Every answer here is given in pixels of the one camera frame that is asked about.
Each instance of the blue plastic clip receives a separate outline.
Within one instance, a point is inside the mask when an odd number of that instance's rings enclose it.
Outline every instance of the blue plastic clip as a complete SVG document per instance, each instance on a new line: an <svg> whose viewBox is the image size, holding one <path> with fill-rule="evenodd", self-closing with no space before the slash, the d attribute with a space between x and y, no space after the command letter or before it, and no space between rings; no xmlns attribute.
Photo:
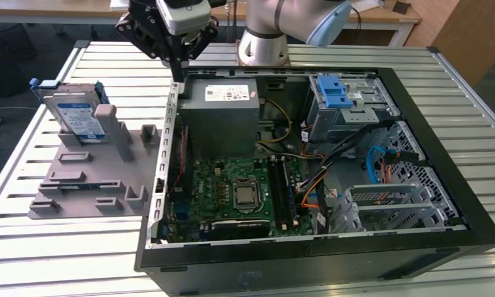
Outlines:
<svg viewBox="0 0 495 297"><path fill-rule="evenodd" d="M329 108L351 108L354 102L347 97L346 86L341 83L339 77L321 75L317 80L326 106Z"/></svg>
<svg viewBox="0 0 495 297"><path fill-rule="evenodd" d="M40 94L36 92L39 90L56 90L58 87L60 86L60 81L59 80L43 80L40 82L39 79L32 78L30 81L30 89L34 92L36 98L39 99L40 104L44 104L43 98L40 97Z"/></svg>

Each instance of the blue hard drive label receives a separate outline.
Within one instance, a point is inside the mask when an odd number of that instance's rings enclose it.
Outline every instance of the blue hard drive label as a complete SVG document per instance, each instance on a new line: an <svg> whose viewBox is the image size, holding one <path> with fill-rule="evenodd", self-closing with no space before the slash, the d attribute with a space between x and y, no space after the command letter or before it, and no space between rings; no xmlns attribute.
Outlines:
<svg viewBox="0 0 495 297"><path fill-rule="evenodd" d="M106 132L94 117L94 108L90 103L59 103L58 107L64 122L79 138L94 141L104 138Z"/></svg>

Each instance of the green motherboard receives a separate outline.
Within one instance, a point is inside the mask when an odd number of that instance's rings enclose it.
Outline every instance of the green motherboard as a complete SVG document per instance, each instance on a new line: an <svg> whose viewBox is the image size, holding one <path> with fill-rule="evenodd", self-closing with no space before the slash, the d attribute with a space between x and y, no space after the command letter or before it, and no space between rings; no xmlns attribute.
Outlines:
<svg viewBox="0 0 495 297"><path fill-rule="evenodd" d="M194 164L191 201L175 202L174 209L183 213L176 227L178 242L203 241L199 222L219 220L267 220L270 237L313 234L310 214L299 212L291 228L277 223L273 186L270 184L270 160L223 159L198 160ZM297 159L286 161L287 178L291 185L301 182Z"/></svg>

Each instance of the sticker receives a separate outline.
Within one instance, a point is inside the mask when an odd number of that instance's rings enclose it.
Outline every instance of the sticker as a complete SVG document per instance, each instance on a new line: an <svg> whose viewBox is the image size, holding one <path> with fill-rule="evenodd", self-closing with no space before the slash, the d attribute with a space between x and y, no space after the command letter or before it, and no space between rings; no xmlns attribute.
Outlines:
<svg viewBox="0 0 495 297"><path fill-rule="evenodd" d="M208 85L206 101L248 101L248 85Z"/></svg>
<svg viewBox="0 0 495 297"><path fill-rule="evenodd" d="M59 103L60 115L75 135L86 140L104 138L106 132L98 119L92 116L94 108L90 103Z"/></svg>
<svg viewBox="0 0 495 297"><path fill-rule="evenodd" d="M349 93L347 96L349 96L349 99L363 99L363 96L362 96L362 93L361 92L358 92L358 93Z"/></svg>
<svg viewBox="0 0 495 297"><path fill-rule="evenodd" d="M302 132L301 132L301 139L302 139L305 142L309 142L309 132L306 132L306 131L302 131Z"/></svg>
<svg viewBox="0 0 495 297"><path fill-rule="evenodd" d="M323 227L326 226L327 218L325 217L325 215L322 215L321 212L318 212L318 214L317 214L317 221L319 222L319 224L323 225Z"/></svg>

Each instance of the power supply label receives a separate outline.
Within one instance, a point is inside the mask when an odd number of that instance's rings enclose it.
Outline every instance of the power supply label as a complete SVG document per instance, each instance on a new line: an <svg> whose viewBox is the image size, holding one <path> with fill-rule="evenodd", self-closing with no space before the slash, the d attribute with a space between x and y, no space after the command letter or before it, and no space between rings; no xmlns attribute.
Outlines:
<svg viewBox="0 0 495 297"><path fill-rule="evenodd" d="M94 108L90 103L59 103L58 107L64 122L79 138L94 141L104 138L106 132L94 117Z"/></svg>
<svg viewBox="0 0 495 297"><path fill-rule="evenodd" d="M206 101L248 101L248 85L208 85Z"/></svg>

